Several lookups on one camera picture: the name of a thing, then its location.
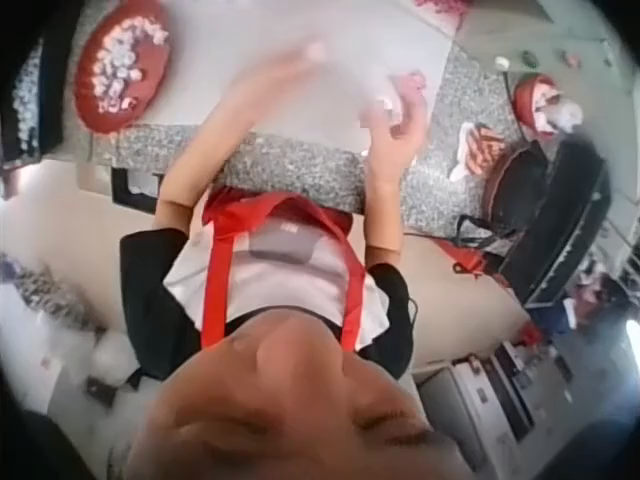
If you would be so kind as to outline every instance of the light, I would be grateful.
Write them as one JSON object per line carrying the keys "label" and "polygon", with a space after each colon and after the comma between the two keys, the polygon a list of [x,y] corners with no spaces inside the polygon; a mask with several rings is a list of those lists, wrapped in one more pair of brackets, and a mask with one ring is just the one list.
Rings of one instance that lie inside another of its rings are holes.
{"label": "light", "polygon": [[640,373],[640,323],[635,320],[627,320],[627,336]]}

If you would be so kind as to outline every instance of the black shirt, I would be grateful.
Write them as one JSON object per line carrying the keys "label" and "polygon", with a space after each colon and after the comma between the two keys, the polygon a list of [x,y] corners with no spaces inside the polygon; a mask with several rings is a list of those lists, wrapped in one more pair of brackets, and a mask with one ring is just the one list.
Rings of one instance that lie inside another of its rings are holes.
{"label": "black shirt", "polygon": [[[167,229],[135,233],[120,241],[122,300],[129,338],[143,371],[158,379],[167,378],[200,351],[200,332],[163,285],[187,240],[184,232]],[[389,328],[358,355],[377,363],[394,378],[400,378],[413,353],[407,284],[391,265],[376,265],[369,274],[389,297]],[[225,336],[262,311],[228,322]],[[336,338],[340,337],[339,327],[320,320]]]}

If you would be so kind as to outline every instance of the apron strap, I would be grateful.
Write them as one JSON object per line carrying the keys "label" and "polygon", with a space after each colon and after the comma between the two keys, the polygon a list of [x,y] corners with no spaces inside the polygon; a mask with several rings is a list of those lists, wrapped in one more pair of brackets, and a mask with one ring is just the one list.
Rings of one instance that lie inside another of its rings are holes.
{"label": "apron strap", "polygon": [[213,248],[209,260],[205,289],[204,318],[201,333],[202,347],[214,345],[224,338],[227,316],[229,274],[235,237],[262,226],[278,206],[291,202],[319,221],[338,241],[348,273],[345,312],[341,345],[354,351],[360,319],[366,272],[356,257],[343,230],[327,213],[305,197],[292,193],[273,192],[259,196],[240,196],[234,189],[215,193],[203,214],[203,221],[213,222]]}

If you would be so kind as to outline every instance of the red plate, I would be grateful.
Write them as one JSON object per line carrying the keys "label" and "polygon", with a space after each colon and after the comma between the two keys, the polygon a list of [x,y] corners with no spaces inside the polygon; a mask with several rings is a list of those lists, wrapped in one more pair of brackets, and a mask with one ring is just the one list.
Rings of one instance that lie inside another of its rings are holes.
{"label": "red plate", "polygon": [[131,125],[140,118],[153,100],[162,83],[169,61],[171,33],[164,45],[155,45],[151,38],[145,37],[134,48],[138,57],[136,67],[143,72],[138,82],[127,82],[121,98],[132,97],[136,105],[129,110],[117,113],[98,111],[98,99],[93,94],[93,64],[97,61],[98,51],[102,49],[104,37],[123,20],[132,17],[144,17],[158,23],[162,29],[168,28],[167,12],[156,0],[128,0],[108,15],[95,29],[84,47],[78,70],[76,71],[74,96],[78,115],[89,130],[96,133],[111,133]]}

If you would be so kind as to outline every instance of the red apron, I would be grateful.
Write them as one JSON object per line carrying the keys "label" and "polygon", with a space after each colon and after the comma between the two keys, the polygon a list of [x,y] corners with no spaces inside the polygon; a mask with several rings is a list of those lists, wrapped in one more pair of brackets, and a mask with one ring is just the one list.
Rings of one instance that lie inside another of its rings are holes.
{"label": "red apron", "polygon": [[256,231],[272,216],[319,225],[340,246],[349,277],[340,343],[344,350],[354,351],[360,330],[366,271],[347,240],[352,224],[351,216],[320,208],[305,197],[293,193],[254,194],[230,187],[214,192],[202,215],[202,224],[213,222],[214,232],[205,288],[202,348],[214,345],[224,338],[229,272],[235,238],[240,234]]}

